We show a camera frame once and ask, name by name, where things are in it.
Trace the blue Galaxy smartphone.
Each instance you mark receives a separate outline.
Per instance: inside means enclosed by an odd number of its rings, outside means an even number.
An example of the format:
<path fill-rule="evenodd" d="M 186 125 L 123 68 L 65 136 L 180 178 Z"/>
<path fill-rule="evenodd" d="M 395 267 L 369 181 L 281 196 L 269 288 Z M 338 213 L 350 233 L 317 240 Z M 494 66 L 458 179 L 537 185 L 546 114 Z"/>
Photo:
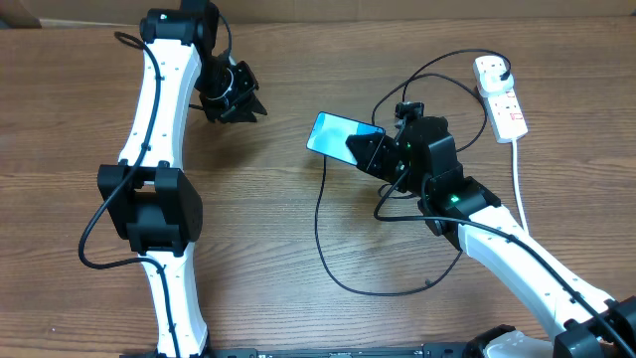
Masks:
<path fill-rule="evenodd" d="M 357 160 L 346 144 L 351 135 L 385 134 L 378 126 L 321 111 L 317 114 L 306 148 L 350 165 Z"/>

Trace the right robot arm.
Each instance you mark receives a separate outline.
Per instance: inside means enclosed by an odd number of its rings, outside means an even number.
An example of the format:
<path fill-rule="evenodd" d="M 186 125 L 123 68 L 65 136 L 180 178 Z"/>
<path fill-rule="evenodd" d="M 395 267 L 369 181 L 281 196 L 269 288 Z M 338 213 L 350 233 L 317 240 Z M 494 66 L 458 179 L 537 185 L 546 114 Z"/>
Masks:
<path fill-rule="evenodd" d="M 500 199 L 457 159 L 443 117 L 410 119 L 397 138 L 351 134 L 357 167 L 418 196 L 417 219 L 490 270 L 531 312 L 556 357 L 601 357 L 601 343 L 635 354 L 635 300 L 621 302 L 585 282 L 535 241 Z"/>

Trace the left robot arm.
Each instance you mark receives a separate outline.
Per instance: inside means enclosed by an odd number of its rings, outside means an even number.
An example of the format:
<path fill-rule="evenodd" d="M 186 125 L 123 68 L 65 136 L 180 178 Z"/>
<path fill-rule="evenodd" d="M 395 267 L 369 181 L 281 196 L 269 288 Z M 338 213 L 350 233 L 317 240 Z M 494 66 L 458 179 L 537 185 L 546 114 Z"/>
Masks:
<path fill-rule="evenodd" d="M 153 357 L 210 357 L 208 326 L 196 286 L 194 250 L 203 229 L 203 201 L 183 168 L 183 144 L 191 97 L 210 122 L 254 122 L 266 113 L 256 97 L 257 79 L 232 51 L 215 55 L 219 27 L 227 22 L 208 0 L 186 0 L 178 9 L 153 8 L 138 37 L 117 32 L 120 42 L 142 51 L 143 80 L 128 139 L 115 164 L 103 164 L 97 187 L 103 202 L 79 241 L 103 213 L 128 242 L 149 281 L 158 342 Z"/>

